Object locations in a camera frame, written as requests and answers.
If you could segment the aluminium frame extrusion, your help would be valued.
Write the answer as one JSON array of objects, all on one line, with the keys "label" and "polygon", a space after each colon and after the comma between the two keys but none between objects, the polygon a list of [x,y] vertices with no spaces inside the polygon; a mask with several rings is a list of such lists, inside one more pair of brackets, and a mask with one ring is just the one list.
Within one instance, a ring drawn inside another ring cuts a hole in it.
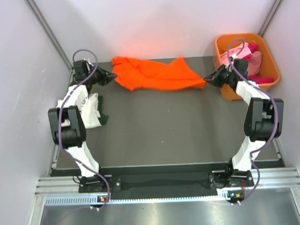
[{"label": "aluminium frame extrusion", "polygon": [[[257,188],[290,188],[300,187],[300,176],[293,167],[262,168]],[[74,195],[79,185],[71,177],[45,177],[40,178],[35,189],[36,195]]]}]

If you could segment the light pink t-shirt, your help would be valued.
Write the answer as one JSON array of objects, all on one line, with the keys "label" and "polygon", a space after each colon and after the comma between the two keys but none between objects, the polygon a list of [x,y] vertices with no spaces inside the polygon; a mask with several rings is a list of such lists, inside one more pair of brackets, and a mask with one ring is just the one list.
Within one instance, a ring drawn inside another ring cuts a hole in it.
[{"label": "light pink t-shirt", "polygon": [[[245,42],[245,44],[241,43],[237,47],[231,48],[229,50],[230,57],[237,57],[238,59],[243,59],[244,57],[251,54],[251,50],[249,49],[249,43]],[[227,55],[227,51],[221,54],[222,64],[228,65],[230,58]]]}]

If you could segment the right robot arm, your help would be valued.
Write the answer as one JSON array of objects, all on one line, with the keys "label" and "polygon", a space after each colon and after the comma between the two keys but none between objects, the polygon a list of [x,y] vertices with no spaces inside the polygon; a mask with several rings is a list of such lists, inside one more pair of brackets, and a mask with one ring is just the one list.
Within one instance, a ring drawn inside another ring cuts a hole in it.
[{"label": "right robot arm", "polygon": [[249,179],[252,163],[262,147],[282,132],[283,100],[271,98],[255,82],[248,80],[247,67],[247,60],[230,58],[227,65],[221,65],[204,78],[213,86],[228,85],[248,106],[244,121],[244,141],[226,165],[225,172],[216,173],[214,178],[216,182],[227,183],[232,187]]}]

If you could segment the orange plastic basket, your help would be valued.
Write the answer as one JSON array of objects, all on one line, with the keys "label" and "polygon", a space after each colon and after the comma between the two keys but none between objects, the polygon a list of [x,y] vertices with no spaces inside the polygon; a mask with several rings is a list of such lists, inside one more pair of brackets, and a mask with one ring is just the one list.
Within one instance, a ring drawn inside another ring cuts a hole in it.
[{"label": "orange plastic basket", "polygon": [[275,64],[264,39],[255,33],[225,34],[218,36],[214,42],[214,69],[218,69],[221,66],[221,55],[227,51],[230,43],[235,39],[243,39],[247,43],[255,43],[258,45],[257,50],[262,53],[262,64],[258,76],[263,78],[273,78],[273,82],[271,83],[261,83],[260,88],[264,91],[268,91],[270,87],[276,85],[280,79],[278,67]]}]

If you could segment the salmon pink t-shirt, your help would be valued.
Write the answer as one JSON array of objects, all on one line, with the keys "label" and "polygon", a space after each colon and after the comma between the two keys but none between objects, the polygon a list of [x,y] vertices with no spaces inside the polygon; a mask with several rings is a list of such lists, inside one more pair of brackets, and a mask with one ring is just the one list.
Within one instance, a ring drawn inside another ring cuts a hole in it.
[{"label": "salmon pink t-shirt", "polygon": [[263,55],[259,51],[255,51],[251,53],[248,59],[248,67],[247,67],[248,75],[258,74],[258,72],[261,69],[262,57]]}]

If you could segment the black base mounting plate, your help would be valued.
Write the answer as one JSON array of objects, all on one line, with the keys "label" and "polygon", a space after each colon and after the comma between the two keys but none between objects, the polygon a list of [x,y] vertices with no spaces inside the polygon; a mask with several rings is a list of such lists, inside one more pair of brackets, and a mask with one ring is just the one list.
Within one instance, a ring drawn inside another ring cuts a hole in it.
[{"label": "black base mounting plate", "polygon": [[215,174],[224,173],[226,165],[200,163],[104,167],[101,173],[108,181],[108,189],[102,192],[110,192],[114,199],[187,197],[213,195],[216,189],[232,187],[241,190],[254,186],[251,173],[247,181],[216,182]]}]

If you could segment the white printed folded t-shirt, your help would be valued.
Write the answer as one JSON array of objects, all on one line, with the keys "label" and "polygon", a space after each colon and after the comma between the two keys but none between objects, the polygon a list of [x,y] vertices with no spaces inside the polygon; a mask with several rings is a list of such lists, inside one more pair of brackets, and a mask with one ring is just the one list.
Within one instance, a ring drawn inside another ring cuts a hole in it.
[{"label": "white printed folded t-shirt", "polygon": [[108,116],[101,113],[102,98],[97,93],[87,95],[84,92],[73,93],[65,103],[67,106],[76,105],[86,129],[101,127],[108,121]]}]

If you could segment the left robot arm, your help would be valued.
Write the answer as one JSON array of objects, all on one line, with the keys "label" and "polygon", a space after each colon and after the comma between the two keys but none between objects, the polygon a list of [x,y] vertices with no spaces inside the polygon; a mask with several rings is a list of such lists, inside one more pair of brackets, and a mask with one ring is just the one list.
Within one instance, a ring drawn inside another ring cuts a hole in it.
[{"label": "left robot arm", "polygon": [[101,175],[86,139],[88,129],[104,126],[108,121],[108,116],[102,113],[103,96],[91,90],[95,84],[106,86],[117,75],[87,60],[75,61],[72,71],[73,80],[66,96],[47,113],[52,139],[78,165],[81,175],[76,179],[80,193],[106,191],[108,181]]}]

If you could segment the magenta t-shirt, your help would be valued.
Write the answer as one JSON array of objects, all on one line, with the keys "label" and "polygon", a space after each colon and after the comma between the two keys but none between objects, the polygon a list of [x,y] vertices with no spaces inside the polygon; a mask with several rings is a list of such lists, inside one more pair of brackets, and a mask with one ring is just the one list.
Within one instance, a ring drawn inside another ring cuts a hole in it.
[{"label": "magenta t-shirt", "polygon": [[[251,53],[257,51],[258,44],[256,43],[249,43],[249,49],[251,50]],[[272,77],[261,77],[256,75],[248,75],[248,78],[255,81],[257,84],[269,84],[274,82],[274,79]]]}]

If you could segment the orange t-shirt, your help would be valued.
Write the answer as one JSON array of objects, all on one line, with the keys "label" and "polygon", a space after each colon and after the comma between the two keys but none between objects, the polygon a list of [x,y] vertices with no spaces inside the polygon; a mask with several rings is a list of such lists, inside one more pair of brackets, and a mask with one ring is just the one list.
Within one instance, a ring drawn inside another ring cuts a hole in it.
[{"label": "orange t-shirt", "polygon": [[112,59],[115,81],[122,87],[134,91],[138,89],[182,90],[203,89],[206,81],[189,68],[183,57],[165,64],[157,61],[117,56]]}]

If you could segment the dark green folded t-shirt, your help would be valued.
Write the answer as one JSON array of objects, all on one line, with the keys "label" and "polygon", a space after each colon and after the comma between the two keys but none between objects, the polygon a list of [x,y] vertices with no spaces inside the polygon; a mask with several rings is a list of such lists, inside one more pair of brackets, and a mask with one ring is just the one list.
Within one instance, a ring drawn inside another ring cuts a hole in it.
[{"label": "dark green folded t-shirt", "polygon": [[103,114],[102,107],[103,107],[103,96],[100,95],[100,96],[98,96],[98,108],[97,108],[97,111],[100,114],[99,117],[98,117],[98,121],[99,121],[101,126],[104,126],[104,125],[106,125],[106,123],[109,119],[109,116],[106,115],[106,114]]}]

